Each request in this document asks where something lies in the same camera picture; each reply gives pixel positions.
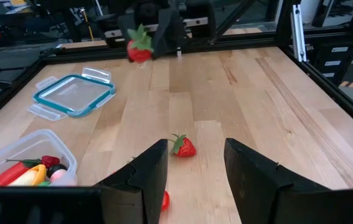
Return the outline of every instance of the strawberry leaves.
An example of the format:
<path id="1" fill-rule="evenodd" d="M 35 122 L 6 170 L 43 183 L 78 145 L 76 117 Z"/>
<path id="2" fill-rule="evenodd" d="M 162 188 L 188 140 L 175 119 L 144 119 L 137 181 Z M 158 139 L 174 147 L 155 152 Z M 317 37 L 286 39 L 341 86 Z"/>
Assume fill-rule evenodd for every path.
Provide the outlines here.
<path id="1" fill-rule="evenodd" d="M 177 154 L 179 152 L 179 148 L 183 146 L 183 139 L 186 138 L 185 134 L 182 134 L 181 136 L 178 136 L 177 134 L 172 134 L 173 136 L 176 137 L 176 140 L 170 140 L 169 141 L 174 143 L 174 147 L 172 148 L 171 153 Z"/>
<path id="2" fill-rule="evenodd" d="M 6 159 L 6 162 L 22 162 L 22 164 L 28 168 L 33 168 L 34 166 L 37 166 L 42 163 L 40 159 Z"/>
<path id="3" fill-rule="evenodd" d="M 149 50 L 154 52 L 154 49 L 151 47 L 151 37 L 147 35 L 147 32 L 144 30 L 143 24 L 140 24 L 138 30 L 128 29 L 128 34 L 132 38 L 133 43 L 131 48 L 137 48 L 138 50 Z"/>

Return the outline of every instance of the wooden tabletop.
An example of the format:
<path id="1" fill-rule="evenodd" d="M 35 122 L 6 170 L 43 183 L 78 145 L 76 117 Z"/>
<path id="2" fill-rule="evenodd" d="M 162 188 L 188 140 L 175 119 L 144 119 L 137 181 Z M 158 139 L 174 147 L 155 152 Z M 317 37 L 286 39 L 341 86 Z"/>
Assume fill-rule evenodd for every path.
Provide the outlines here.
<path id="1" fill-rule="evenodd" d="M 26 110 L 49 76 L 108 70 L 117 93 L 84 118 L 47 121 Z M 171 207 L 161 223 L 240 223 L 224 166 L 225 138 L 332 189 L 353 188 L 353 119 L 280 49 L 185 54 L 46 66 L 0 111 L 0 148 L 51 129 L 92 185 L 161 138 L 187 134 L 195 157 L 169 157 Z"/>

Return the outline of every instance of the red object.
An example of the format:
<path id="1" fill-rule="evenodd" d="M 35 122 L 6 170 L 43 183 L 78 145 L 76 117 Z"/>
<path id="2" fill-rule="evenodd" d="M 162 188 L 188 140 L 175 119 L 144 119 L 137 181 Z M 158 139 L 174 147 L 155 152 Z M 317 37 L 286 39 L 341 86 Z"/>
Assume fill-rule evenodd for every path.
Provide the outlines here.
<path id="1" fill-rule="evenodd" d="M 128 55 L 129 57 L 138 63 L 143 63 L 151 58 L 151 51 L 149 50 L 139 50 L 136 47 L 131 48 L 133 40 L 128 43 Z"/>
<path id="2" fill-rule="evenodd" d="M 177 137 L 176 141 L 170 140 L 174 143 L 174 147 L 172 152 L 179 157 L 190 157 L 197 154 L 197 150 L 195 149 L 193 143 L 190 139 L 186 138 L 186 135 L 183 134 L 178 136 L 176 134 L 172 134 Z"/>
<path id="3" fill-rule="evenodd" d="M 22 162 L 18 162 L 16 165 L 8 168 L 5 172 L 0 174 L 0 186 L 7 186 L 11 182 L 15 181 L 22 174 L 27 172 L 31 167 L 25 166 Z"/>
<path id="4" fill-rule="evenodd" d="M 42 156 L 41 164 L 46 166 L 46 169 L 49 169 L 52 165 L 60 164 L 60 159 L 54 156 Z"/>
<path id="5" fill-rule="evenodd" d="M 168 192 L 165 191 L 164 198 L 162 199 L 161 211 L 167 210 L 170 204 L 171 204 L 171 199 L 169 198 Z"/>

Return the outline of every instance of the strawberry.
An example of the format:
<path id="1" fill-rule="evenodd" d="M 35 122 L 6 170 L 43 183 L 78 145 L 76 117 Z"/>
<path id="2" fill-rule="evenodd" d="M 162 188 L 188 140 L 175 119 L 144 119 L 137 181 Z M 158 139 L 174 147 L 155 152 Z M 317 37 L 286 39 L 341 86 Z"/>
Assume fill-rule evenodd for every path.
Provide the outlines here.
<path id="1" fill-rule="evenodd" d="M 169 204 L 171 203 L 171 199 L 169 198 L 168 192 L 164 192 L 164 197 L 162 198 L 162 206 L 161 211 L 165 211 L 169 208 Z"/>
<path id="2" fill-rule="evenodd" d="M 128 34 L 132 38 L 127 47 L 129 57 L 138 63 L 150 59 L 154 50 L 151 48 L 151 37 L 144 31 L 144 26 L 140 24 L 137 31 L 128 29 Z"/>
<path id="3" fill-rule="evenodd" d="M 189 156 L 194 156 L 197 153 L 197 150 L 193 146 L 193 143 L 186 138 L 186 135 L 183 134 L 181 136 L 178 136 L 177 134 L 172 134 L 176 136 L 176 141 L 170 140 L 171 142 L 174 143 L 174 147 L 172 148 L 172 153 L 174 153 L 176 156 L 179 157 L 189 157 Z"/>

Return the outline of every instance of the plastic container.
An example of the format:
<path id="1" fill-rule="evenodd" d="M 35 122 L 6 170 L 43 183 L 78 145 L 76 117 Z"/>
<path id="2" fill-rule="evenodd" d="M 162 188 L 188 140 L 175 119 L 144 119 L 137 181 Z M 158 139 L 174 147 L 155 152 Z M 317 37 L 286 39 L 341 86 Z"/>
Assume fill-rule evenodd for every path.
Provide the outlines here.
<path id="1" fill-rule="evenodd" d="M 46 78 L 36 87 L 39 91 L 32 97 L 36 104 L 27 110 L 50 121 L 86 116 L 112 99 L 116 91 L 110 72 L 90 67 L 83 68 L 81 75 Z"/>
<path id="2" fill-rule="evenodd" d="M 57 135 L 48 129 L 38 130 L 14 144 L 0 149 L 0 174 L 17 162 L 6 159 L 40 159 L 42 156 L 55 156 L 68 167 L 67 173 L 50 186 L 75 186 L 77 184 L 77 160 Z"/>

